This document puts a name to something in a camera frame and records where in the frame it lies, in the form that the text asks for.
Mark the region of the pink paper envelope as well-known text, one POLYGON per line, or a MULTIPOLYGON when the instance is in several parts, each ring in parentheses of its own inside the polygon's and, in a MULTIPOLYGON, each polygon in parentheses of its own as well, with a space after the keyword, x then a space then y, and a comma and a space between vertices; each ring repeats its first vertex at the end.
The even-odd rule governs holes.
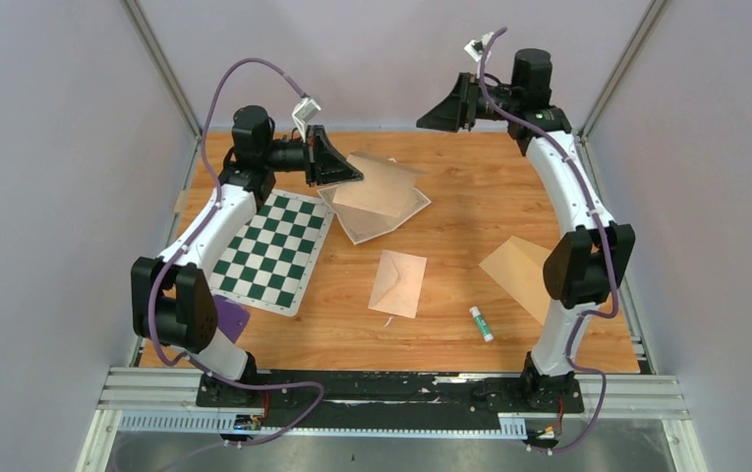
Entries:
POLYGON ((426 266, 426 258, 384 250, 368 308, 392 316, 416 318, 426 266))

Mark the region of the tan kraft envelope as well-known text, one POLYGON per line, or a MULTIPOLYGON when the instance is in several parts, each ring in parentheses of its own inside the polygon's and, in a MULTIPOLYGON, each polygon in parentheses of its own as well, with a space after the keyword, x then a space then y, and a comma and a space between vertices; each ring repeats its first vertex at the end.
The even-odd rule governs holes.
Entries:
POLYGON ((543 267, 550 250, 511 236, 480 262, 480 268, 543 326, 550 305, 543 267))

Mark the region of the cream letter sheet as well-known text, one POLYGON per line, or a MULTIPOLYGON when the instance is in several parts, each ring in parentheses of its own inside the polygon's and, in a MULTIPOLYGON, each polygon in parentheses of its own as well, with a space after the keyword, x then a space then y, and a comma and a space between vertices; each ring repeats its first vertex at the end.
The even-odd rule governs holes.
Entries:
POLYGON ((360 150, 351 152, 347 161, 364 178, 337 186, 332 201, 388 217, 397 217, 404 211, 412 198, 417 179, 425 174, 407 164, 360 150))

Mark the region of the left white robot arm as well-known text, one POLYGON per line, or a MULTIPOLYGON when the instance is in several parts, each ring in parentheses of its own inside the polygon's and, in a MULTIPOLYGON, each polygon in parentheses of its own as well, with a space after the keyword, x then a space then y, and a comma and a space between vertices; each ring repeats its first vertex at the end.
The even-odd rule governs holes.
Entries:
POLYGON ((219 256, 264 206, 279 172, 301 172, 310 186, 364 178, 331 144, 322 125, 310 124, 318 102, 301 99, 292 117, 296 138, 275 138, 275 123, 258 105, 237 110, 233 147, 200 215, 156 258, 140 257, 131 268, 135 334, 187 355, 210 376, 223 379, 222 393, 237 406, 252 404, 260 380, 247 371, 251 357, 219 326, 219 312, 239 305, 215 297, 207 283, 219 256))

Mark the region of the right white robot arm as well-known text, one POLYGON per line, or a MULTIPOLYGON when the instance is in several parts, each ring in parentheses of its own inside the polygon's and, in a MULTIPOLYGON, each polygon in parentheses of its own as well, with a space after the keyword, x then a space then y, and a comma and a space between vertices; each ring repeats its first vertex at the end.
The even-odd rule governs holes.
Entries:
POLYGON ((533 410, 545 410, 559 397, 555 378, 576 370, 578 347, 592 318, 612 319, 615 302, 636 236, 631 224, 618 223, 598 198, 583 169, 564 112, 551 104, 550 54, 518 50, 511 79, 488 79, 478 52, 475 73, 459 74, 452 90, 417 119, 420 129, 456 133, 477 121, 504 121, 509 137, 537 171, 548 192, 560 239, 543 266, 550 296, 548 316, 525 371, 520 396, 533 410))

